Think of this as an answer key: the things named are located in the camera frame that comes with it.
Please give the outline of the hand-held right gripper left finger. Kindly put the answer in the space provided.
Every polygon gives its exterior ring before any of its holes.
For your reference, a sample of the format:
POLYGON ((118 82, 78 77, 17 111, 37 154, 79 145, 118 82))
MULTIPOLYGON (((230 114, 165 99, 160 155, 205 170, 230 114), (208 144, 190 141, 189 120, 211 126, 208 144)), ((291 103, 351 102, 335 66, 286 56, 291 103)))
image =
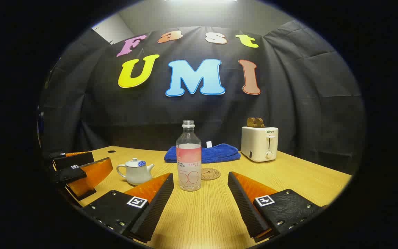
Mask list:
POLYGON ((166 173, 125 192, 111 190, 82 210, 104 227, 147 243, 173 189, 173 174, 166 173))

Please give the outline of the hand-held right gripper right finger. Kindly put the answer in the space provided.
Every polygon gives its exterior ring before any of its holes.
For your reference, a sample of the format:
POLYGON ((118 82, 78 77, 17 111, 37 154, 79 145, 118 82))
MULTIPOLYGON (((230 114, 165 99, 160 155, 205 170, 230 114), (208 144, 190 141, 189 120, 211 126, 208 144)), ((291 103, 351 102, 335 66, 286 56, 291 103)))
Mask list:
POLYGON ((228 173, 227 184, 249 236, 256 242, 289 233, 327 208, 292 189, 277 191, 237 172, 228 173))

